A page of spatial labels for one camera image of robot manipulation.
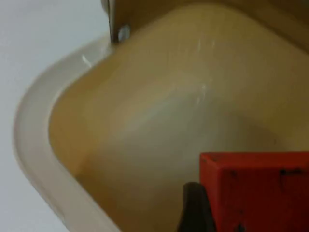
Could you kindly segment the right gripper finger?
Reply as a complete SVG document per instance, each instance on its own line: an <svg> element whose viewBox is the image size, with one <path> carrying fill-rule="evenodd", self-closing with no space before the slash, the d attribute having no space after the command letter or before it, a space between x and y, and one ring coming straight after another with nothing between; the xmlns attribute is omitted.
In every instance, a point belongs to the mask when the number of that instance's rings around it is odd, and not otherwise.
<svg viewBox="0 0 309 232"><path fill-rule="evenodd" d="M215 231L215 222L206 190L198 182L188 182L183 186L183 208L177 231Z"/></svg>

